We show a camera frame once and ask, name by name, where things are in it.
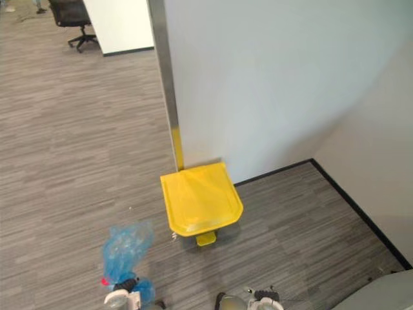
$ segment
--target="white wall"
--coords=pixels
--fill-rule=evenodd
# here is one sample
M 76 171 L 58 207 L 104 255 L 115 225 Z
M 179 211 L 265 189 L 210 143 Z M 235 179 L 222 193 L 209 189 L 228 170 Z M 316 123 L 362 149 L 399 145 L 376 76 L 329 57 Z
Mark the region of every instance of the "white wall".
M 412 30 L 411 0 L 165 6 L 185 165 L 234 182 L 311 158 Z
M 316 154 L 413 264 L 413 41 Z
M 102 53 L 152 47 L 146 0 L 84 0 Z

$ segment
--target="plastic bag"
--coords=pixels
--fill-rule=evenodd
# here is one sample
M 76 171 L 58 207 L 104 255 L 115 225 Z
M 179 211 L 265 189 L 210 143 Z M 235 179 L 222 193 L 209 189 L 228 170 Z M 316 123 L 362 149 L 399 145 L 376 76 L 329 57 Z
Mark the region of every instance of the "plastic bag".
M 155 299 L 155 288 L 148 278 L 140 278 L 139 282 L 134 287 L 133 292 L 141 293 L 142 305 L 148 305 Z
M 133 268 L 152 245 L 154 233 L 149 222 L 126 227 L 112 227 L 110 238 L 103 246 L 104 277 L 110 284 L 130 278 Z

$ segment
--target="gray carpet floor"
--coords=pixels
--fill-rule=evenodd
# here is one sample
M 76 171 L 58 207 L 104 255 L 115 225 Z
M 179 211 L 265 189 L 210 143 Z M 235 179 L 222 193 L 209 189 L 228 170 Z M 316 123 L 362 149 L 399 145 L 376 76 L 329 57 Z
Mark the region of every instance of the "gray carpet floor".
M 154 51 L 102 57 L 66 40 L 50 11 L 0 13 L 1 309 L 101 309 L 101 247 L 113 225 L 151 220 L 136 271 L 170 309 L 211 310 L 244 285 L 286 309 L 330 309 L 402 270 L 309 163 L 237 188 L 245 212 L 197 248 L 168 228 L 159 176 L 174 161 Z

